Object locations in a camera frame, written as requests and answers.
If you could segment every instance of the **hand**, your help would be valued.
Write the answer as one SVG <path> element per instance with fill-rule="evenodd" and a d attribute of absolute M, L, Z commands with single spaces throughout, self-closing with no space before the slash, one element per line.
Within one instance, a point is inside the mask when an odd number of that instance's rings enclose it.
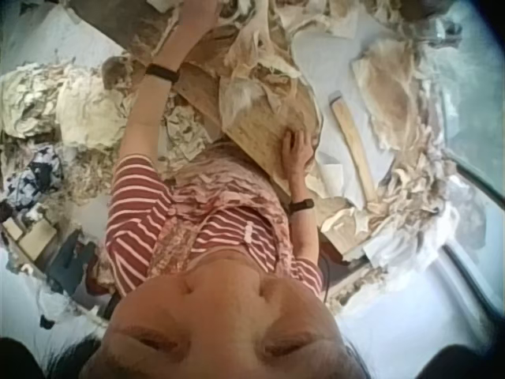
<path fill-rule="evenodd" d="M 314 155 L 310 133 L 303 130 L 287 130 L 282 141 L 282 167 L 286 178 L 305 179 L 305 167 Z"/>
<path fill-rule="evenodd" d="M 179 28 L 190 33 L 198 41 L 214 28 L 220 10 L 219 0 L 184 0 Z"/>

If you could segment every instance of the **wooden stick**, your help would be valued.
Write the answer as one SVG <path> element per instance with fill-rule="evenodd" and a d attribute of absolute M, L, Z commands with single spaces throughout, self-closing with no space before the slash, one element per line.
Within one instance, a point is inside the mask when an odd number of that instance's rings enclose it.
<path fill-rule="evenodd" d="M 366 201 L 368 203 L 377 202 L 376 187 L 373 183 L 372 174 L 370 173 L 370 166 L 366 159 L 365 149 L 363 148 L 360 134 L 354 125 L 353 116 L 342 96 L 331 104 L 331 109 L 339 122 L 340 129 L 346 138 L 350 153 L 353 156 Z"/>

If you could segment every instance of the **woman's left hand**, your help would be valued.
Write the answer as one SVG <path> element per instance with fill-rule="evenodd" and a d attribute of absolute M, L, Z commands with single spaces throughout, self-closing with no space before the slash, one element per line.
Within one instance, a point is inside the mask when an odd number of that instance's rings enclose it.
<path fill-rule="evenodd" d="M 214 28 L 220 10 L 219 0 L 184 0 L 179 28 L 197 42 Z"/>

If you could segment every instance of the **cloth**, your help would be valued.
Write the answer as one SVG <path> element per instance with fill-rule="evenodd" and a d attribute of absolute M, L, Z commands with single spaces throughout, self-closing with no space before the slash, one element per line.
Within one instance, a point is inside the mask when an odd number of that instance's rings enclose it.
<path fill-rule="evenodd" d="M 3 197 L 16 211 L 30 209 L 43 193 L 62 186 L 62 164 L 54 147 L 44 146 L 34 153 L 26 169 L 7 179 Z"/>
<path fill-rule="evenodd" d="M 293 256 L 287 217 L 270 183 L 233 144 L 214 145 L 168 183 L 149 159 L 129 156 L 116 169 L 112 195 L 106 251 L 123 296 L 230 246 L 244 247 L 265 272 L 320 292 L 320 270 Z"/>

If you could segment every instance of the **striped shirt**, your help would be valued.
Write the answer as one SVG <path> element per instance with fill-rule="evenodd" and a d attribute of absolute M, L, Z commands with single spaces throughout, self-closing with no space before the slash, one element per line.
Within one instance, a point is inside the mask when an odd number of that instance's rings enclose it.
<path fill-rule="evenodd" d="M 152 162 L 129 156 L 116 168 L 109 206 L 106 249 L 122 295 L 140 286 L 166 219 L 174 215 L 174 200 Z M 253 208 L 220 209 L 200 229 L 191 249 L 192 261 L 210 249 L 242 246 L 265 272 L 273 273 L 277 253 L 270 223 Z M 314 294 L 322 287 L 320 270 L 307 259 L 294 258 L 291 275 Z"/>

